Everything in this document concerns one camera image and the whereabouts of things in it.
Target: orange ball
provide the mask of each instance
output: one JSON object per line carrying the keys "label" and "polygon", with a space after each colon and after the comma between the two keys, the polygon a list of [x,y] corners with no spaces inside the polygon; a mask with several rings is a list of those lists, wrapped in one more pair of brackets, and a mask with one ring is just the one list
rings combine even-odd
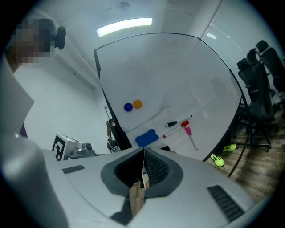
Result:
{"label": "orange ball", "polygon": [[133,106],[136,108],[136,109],[139,109],[141,106],[142,106],[142,102],[140,100],[135,100],[134,103],[133,103]]}

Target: marker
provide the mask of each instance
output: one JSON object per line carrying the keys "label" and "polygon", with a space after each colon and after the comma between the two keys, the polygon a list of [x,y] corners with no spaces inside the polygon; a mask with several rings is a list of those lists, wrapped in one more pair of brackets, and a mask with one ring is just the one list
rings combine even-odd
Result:
{"label": "marker", "polygon": [[177,130],[179,130],[181,127],[185,127],[185,126],[187,126],[187,125],[189,125],[189,121],[188,121],[188,120],[184,121],[180,126],[178,126],[178,127],[174,128],[173,130],[167,132],[163,137],[166,138],[166,137],[168,137],[169,135],[171,135],[171,134],[173,134],[174,132],[176,132]]}
{"label": "marker", "polygon": [[189,118],[184,119],[184,120],[176,120],[176,121],[169,122],[165,125],[165,127],[169,128],[169,127],[174,126],[175,124],[177,124],[179,122],[184,122],[184,121],[190,119],[191,117],[192,117],[192,115]]}
{"label": "marker", "polygon": [[195,150],[198,150],[198,148],[196,147],[196,145],[195,145],[195,143],[194,143],[194,140],[193,140],[192,137],[191,137],[191,136],[192,136],[192,131],[191,131],[191,129],[190,129],[189,124],[188,124],[187,126],[185,126],[185,130],[186,130],[187,134],[190,136],[190,139],[191,139],[191,141],[192,141],[192,144],[193,144]]}

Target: black pants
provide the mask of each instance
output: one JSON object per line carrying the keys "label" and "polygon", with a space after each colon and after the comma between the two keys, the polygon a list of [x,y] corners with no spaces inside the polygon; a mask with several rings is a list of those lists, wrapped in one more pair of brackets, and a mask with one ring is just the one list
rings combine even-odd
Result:
{"label": "black pants", "polygon": [[222,141],[220,142],[218,148],[215,150],[215,155],[220,156],[224,150],[224,147],[231,144],[232,139],[232,131],[231,129],[228,130]]}

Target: chair headrest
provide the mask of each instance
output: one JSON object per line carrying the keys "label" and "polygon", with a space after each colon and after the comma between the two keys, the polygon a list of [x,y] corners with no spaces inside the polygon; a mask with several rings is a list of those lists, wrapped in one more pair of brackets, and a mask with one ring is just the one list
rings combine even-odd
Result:
{"label": "chair headrest", "polygon": [[257,52],[256,52],[256,50],[255,49],[251,49],[248,53],[247,53],[247,55],[246,55],[246,59],[247,59],[247,61],[248,61],[248,64],[250,64],[250,65],[255,65],[257,62],[258,62],[258,60],[257,60]]}
{"label": "chair headrest", "polygon": [[246,60],[246,58],[243,58],[241,61],[239,61],[237,63],[237,67],[239,68],[239,70],[245,69],[249,66],[248,61]]}
{"label": "chair headrest", "polygon": [[256,45],[259,53],[264,52],[268,48],[268,43],[266,41],[259,41]]}

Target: shoe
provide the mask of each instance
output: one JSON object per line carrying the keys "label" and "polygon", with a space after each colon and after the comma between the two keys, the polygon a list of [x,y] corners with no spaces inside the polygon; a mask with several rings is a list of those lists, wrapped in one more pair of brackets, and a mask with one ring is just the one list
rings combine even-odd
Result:
{"label": "shoe", "polygon": [[224,166],[224,160],[221,158],[221,156],[216,156],[214,154],[211,154],[211,159],[213,159],[216,166],[218,167]]}
{"label": "shoe", "polygon": [[231,144],[231,145],[225,146],[223,152],[234,151],[235,149],[236,149],[236,144]]}

